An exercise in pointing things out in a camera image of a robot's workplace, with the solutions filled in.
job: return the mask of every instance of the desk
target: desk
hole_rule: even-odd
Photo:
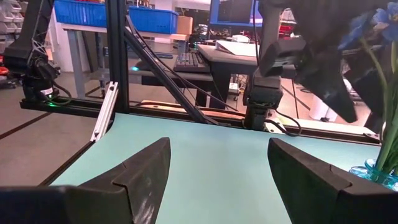
[[[109,132],[53,185],[79,185],[161,137],[171,164],[157,224],[290,223],[267,160],[269,138],[281,138],[341,169],[376,158],[379,147],[117,114]]]
[[[220,94],[218,94],[217,89],[214,88],[211,94],[220,100],[223,99],[226,101],[228,97],[231,74],[252,75],[257,68],[257,60],[255,57],[229,54],[216,50],[215,46],[210,45],[198,45],[198,50],[209,62],[214,81],[220,91]],[[283,78],[292,78],[294,75],[295,69],[293,65],[284,66]],[[215,100],[210,101],[210,107],[225,109],[224,105]]]
[[[70,54],[72,56],[72,67],[73,67],[73,72],[75,75],[75,86],[76,86],[77,97],[79,99],[84,99],[85,93],[86,93],[85,83],[92,79],[99,79],[101,81],[108,80],[109,79],[109,70],[104,69],[103,54],[98,54],[98,65],[101,69],[99,69],[94,74],[89,74],[89,75],[83,74],[83,70],[81,67],[81,57],[80,57],[80,53],[79,53],[79,43],[78,43],[77,33],[79,31],[106,33],[106,28],[72,25],[72,24],[61,24],[61,27],[62,27],[62,29],[66,30],[68,32],[68,39],[69,39],[69,44],[70,44]],[[149,33],[149,32],[140,32],[140,34],[145,37],[160,37],[160,38],[178,40],[178,47],[179,47],[178,51],[179,52],[186,51],[185,46],[186,46],[187,40],[189,39],[189,35],[185,35],[185,34],[156,34],[156,33]],[[103,45],[101,43],[100,38],[98,38],[98,40],[99,40],[99,43],[96,43],[97,52],[103,52],[102,51]],[[171,67],[174,66],[173,62],[176,59],[173,58],[172,60],[173,61],[168,63],[169,65],[171,65]],[[141,75],[143,75],[144,77],[146,77],[146,76],[153,77],[153,74],[151,72],[136,73],[134,71],[130,71],[129,74],[136,76],[135,78],[131,78],[132,83],[140,83],[141,84],[141,79],[139,78],[139,76],[141,76]],[[191,74],[191,75],[187,75],[187,74],[188,73],[182,73],[181,75],[184,75],[185,78],[198,77],[197,74]]]

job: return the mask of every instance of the floor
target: floor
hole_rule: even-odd
[[[76,95],[73,74],[64,73],[57,82]],[[92,90],[97,86],[97,81],[90,81],[86,84],[86,90]],[[300,91],[300,86],[292,86],[290,80],[283,80],[282,86],[284,97],[279,106],[280,112],[297,117],[293,97],[295,88],[298,116],[300,119],[310,119],[308,109],[312,104],[312,94]],[[194,101],[188,91],[185,91],[185,94]],[[90,96],[100,96],[100,91],[97,90]],[[96,122],[93,118],[22,110],[19,108],[19,101],[23,97],[20,86],[16,89],[0,90],[0,186],[40,184],[90,140]],[[164,87],[135,84],[130,84],[130,100],[175,103],[172,95]],[[246,112],[241,99],[234,101],[233,97],[230,97],[228,104],[242,113]],[[354,125],[363,126],[369,110],[365,105],[356,105],[356,111],[359,119]],[[38,121],[23,129],[17,128],[35,118],[38,118]],[[341,118],[336,122],[345,123]]]

